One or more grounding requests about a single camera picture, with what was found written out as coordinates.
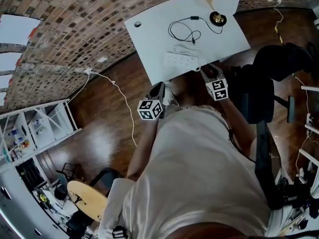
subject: white desk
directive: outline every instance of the white desk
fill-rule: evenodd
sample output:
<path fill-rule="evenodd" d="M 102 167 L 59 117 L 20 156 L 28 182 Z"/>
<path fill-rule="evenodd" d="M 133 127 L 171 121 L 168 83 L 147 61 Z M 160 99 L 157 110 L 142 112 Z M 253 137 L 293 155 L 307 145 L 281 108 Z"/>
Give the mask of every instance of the white desk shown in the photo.
<path fill-rule="evenodd" d="M 188 71 L 164 65 L 165 54 L 172 52 L 175 45 L 199 50 L 202 54 L 199 61 L 201 65 L 250 49 L 244 33 L 233 16 L 227 17 L 227 23 L 223 26 L 221 34 L 213 33 L 201 19 L 182 21 L 193 31 L 201 32 L 201 37 L 195 45 L 177 41 L 169 36 L 170 23 L 190 16 L 204 18 L 214 31 L 220 32 L 220 28 L 209 21 L 212 11 L 206 0 L 169 0 L 124 22 L 152 85 Z M 141 23 L 140 27 L 134 27 L 136 21 Z M 190 34 L 181 24 L 175 24 L 172 31 L 179 38 L 186 38 Z"/>
<path fill-rule="evenodd" d="M 70 215 L 64 211 L 63 206 L 64 203 L 60 200 L 57 200 L 54 196 L 54 193 L 52 193 L 49 190 L 43 190 L 44 195 L 48 198 L 48 200 L 50 201 L 51 206 L 59 213 L 62 214 L 64 216 L 69 217 Z"/>

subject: desk hole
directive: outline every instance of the desk hole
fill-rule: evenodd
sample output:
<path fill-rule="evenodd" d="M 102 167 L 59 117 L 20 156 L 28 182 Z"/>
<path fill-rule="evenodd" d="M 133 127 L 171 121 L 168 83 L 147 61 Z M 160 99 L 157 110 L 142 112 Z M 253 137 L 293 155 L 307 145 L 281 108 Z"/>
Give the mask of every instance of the desk hole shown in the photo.
<path fill-rule="evenodd" d="M 134 23 L 134 27 L 140 27 L 141 26 L 141 22 L 140 21 L 136 21 L 135 23 Z"/>

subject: white power strip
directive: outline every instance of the white power strip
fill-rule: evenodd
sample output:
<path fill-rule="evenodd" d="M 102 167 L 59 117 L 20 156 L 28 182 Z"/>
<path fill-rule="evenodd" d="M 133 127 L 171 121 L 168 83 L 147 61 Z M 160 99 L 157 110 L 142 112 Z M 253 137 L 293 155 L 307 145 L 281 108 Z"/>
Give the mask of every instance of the white power strip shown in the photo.
<path fill-rule="evenodd" d="M 164 64 L 189 70 L 196 70 L 199 67 L 198 58 L 171 52 L 166 53 Z"/>

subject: office chair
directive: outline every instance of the office chair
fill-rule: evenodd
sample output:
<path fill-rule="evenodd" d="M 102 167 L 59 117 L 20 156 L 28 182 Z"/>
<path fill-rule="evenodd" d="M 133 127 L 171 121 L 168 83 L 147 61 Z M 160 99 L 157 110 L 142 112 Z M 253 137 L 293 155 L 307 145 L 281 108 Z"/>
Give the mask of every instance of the office chair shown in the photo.
<path fill-rule="evenodd" d="M 275 95 L 274 82 L 260 73 L 258 67 L 245 65 L 233 67 L 235 76 L 233 87 L 236 91 L 234 104 L 249 124 L 261 121 L 269 123 L 274 116 L 274 102 L 278 102 L 288 110 L 287 122 L 294 120 L 294 97 L 289 96 L 288 101 Z"/>
<path fill-rule="evenodd" d="M 54 196 L 58 200 L 64 200 L 68 194 L 67 185 L 69 182 L 69 178 L 65 173 L 60 171 L 56 171 L 56 175 L 58 177 L 59 182 L 56 184 Z"/>
<path fill-rule="evenodd" d="M 292 122 L 295 100 L 292 96 L 288 101 L 275 96 L 273 80 L 282 81 L 300 70 L 316 70 L 312 56 L 305 49 L 292 43 L 261 48 L 252 65 L 232 68 L 235 106 L 248 123 L 269 123 L 273 119 L 276 101 L 288 109 L 287 122 Z"/>
<path fill-rule="evenodd" d="M 109 190 L 106 197 L 109 196 L 113 181 L 117 178 L 123 178 L 122 174 L 112 168 L 104 168 L 91 182 L 90 186 L 93 187 L 99 180 Z"/>
<path fill-rule="evenodd" d="M 93 220 L 85 215 L 82 211 L 78 210 L 73 214 L 71 219 L 66 223 L 66 233 L 71 239 L 81 239 L 84 236 L 86 228 Z"/>
<path fill-rule="evenodd" d="M 66 174 L 71 174 L 68 175 L 69 176 L 69 181 L 71 181 L 73 179 L 74 173 L 76 171 L 76 168 L 79 165 L 75 165 L 75 164 L 71 164 L 71 163 L 65 163 L 63 168 L 62 168 L 62 172 L 66 173 Z"/>

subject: lamp shade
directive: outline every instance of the lamp shade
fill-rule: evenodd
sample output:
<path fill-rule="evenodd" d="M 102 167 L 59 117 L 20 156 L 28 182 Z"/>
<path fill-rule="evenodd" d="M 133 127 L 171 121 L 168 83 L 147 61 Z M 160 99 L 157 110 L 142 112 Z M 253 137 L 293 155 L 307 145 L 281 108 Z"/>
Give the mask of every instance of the lamp shade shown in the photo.
<path fill-rule="evenodd" d="M 239 0 L 212 0 L 211 4 L 215 11 L 217 11 L 221 15 L 234 15 Z"/>

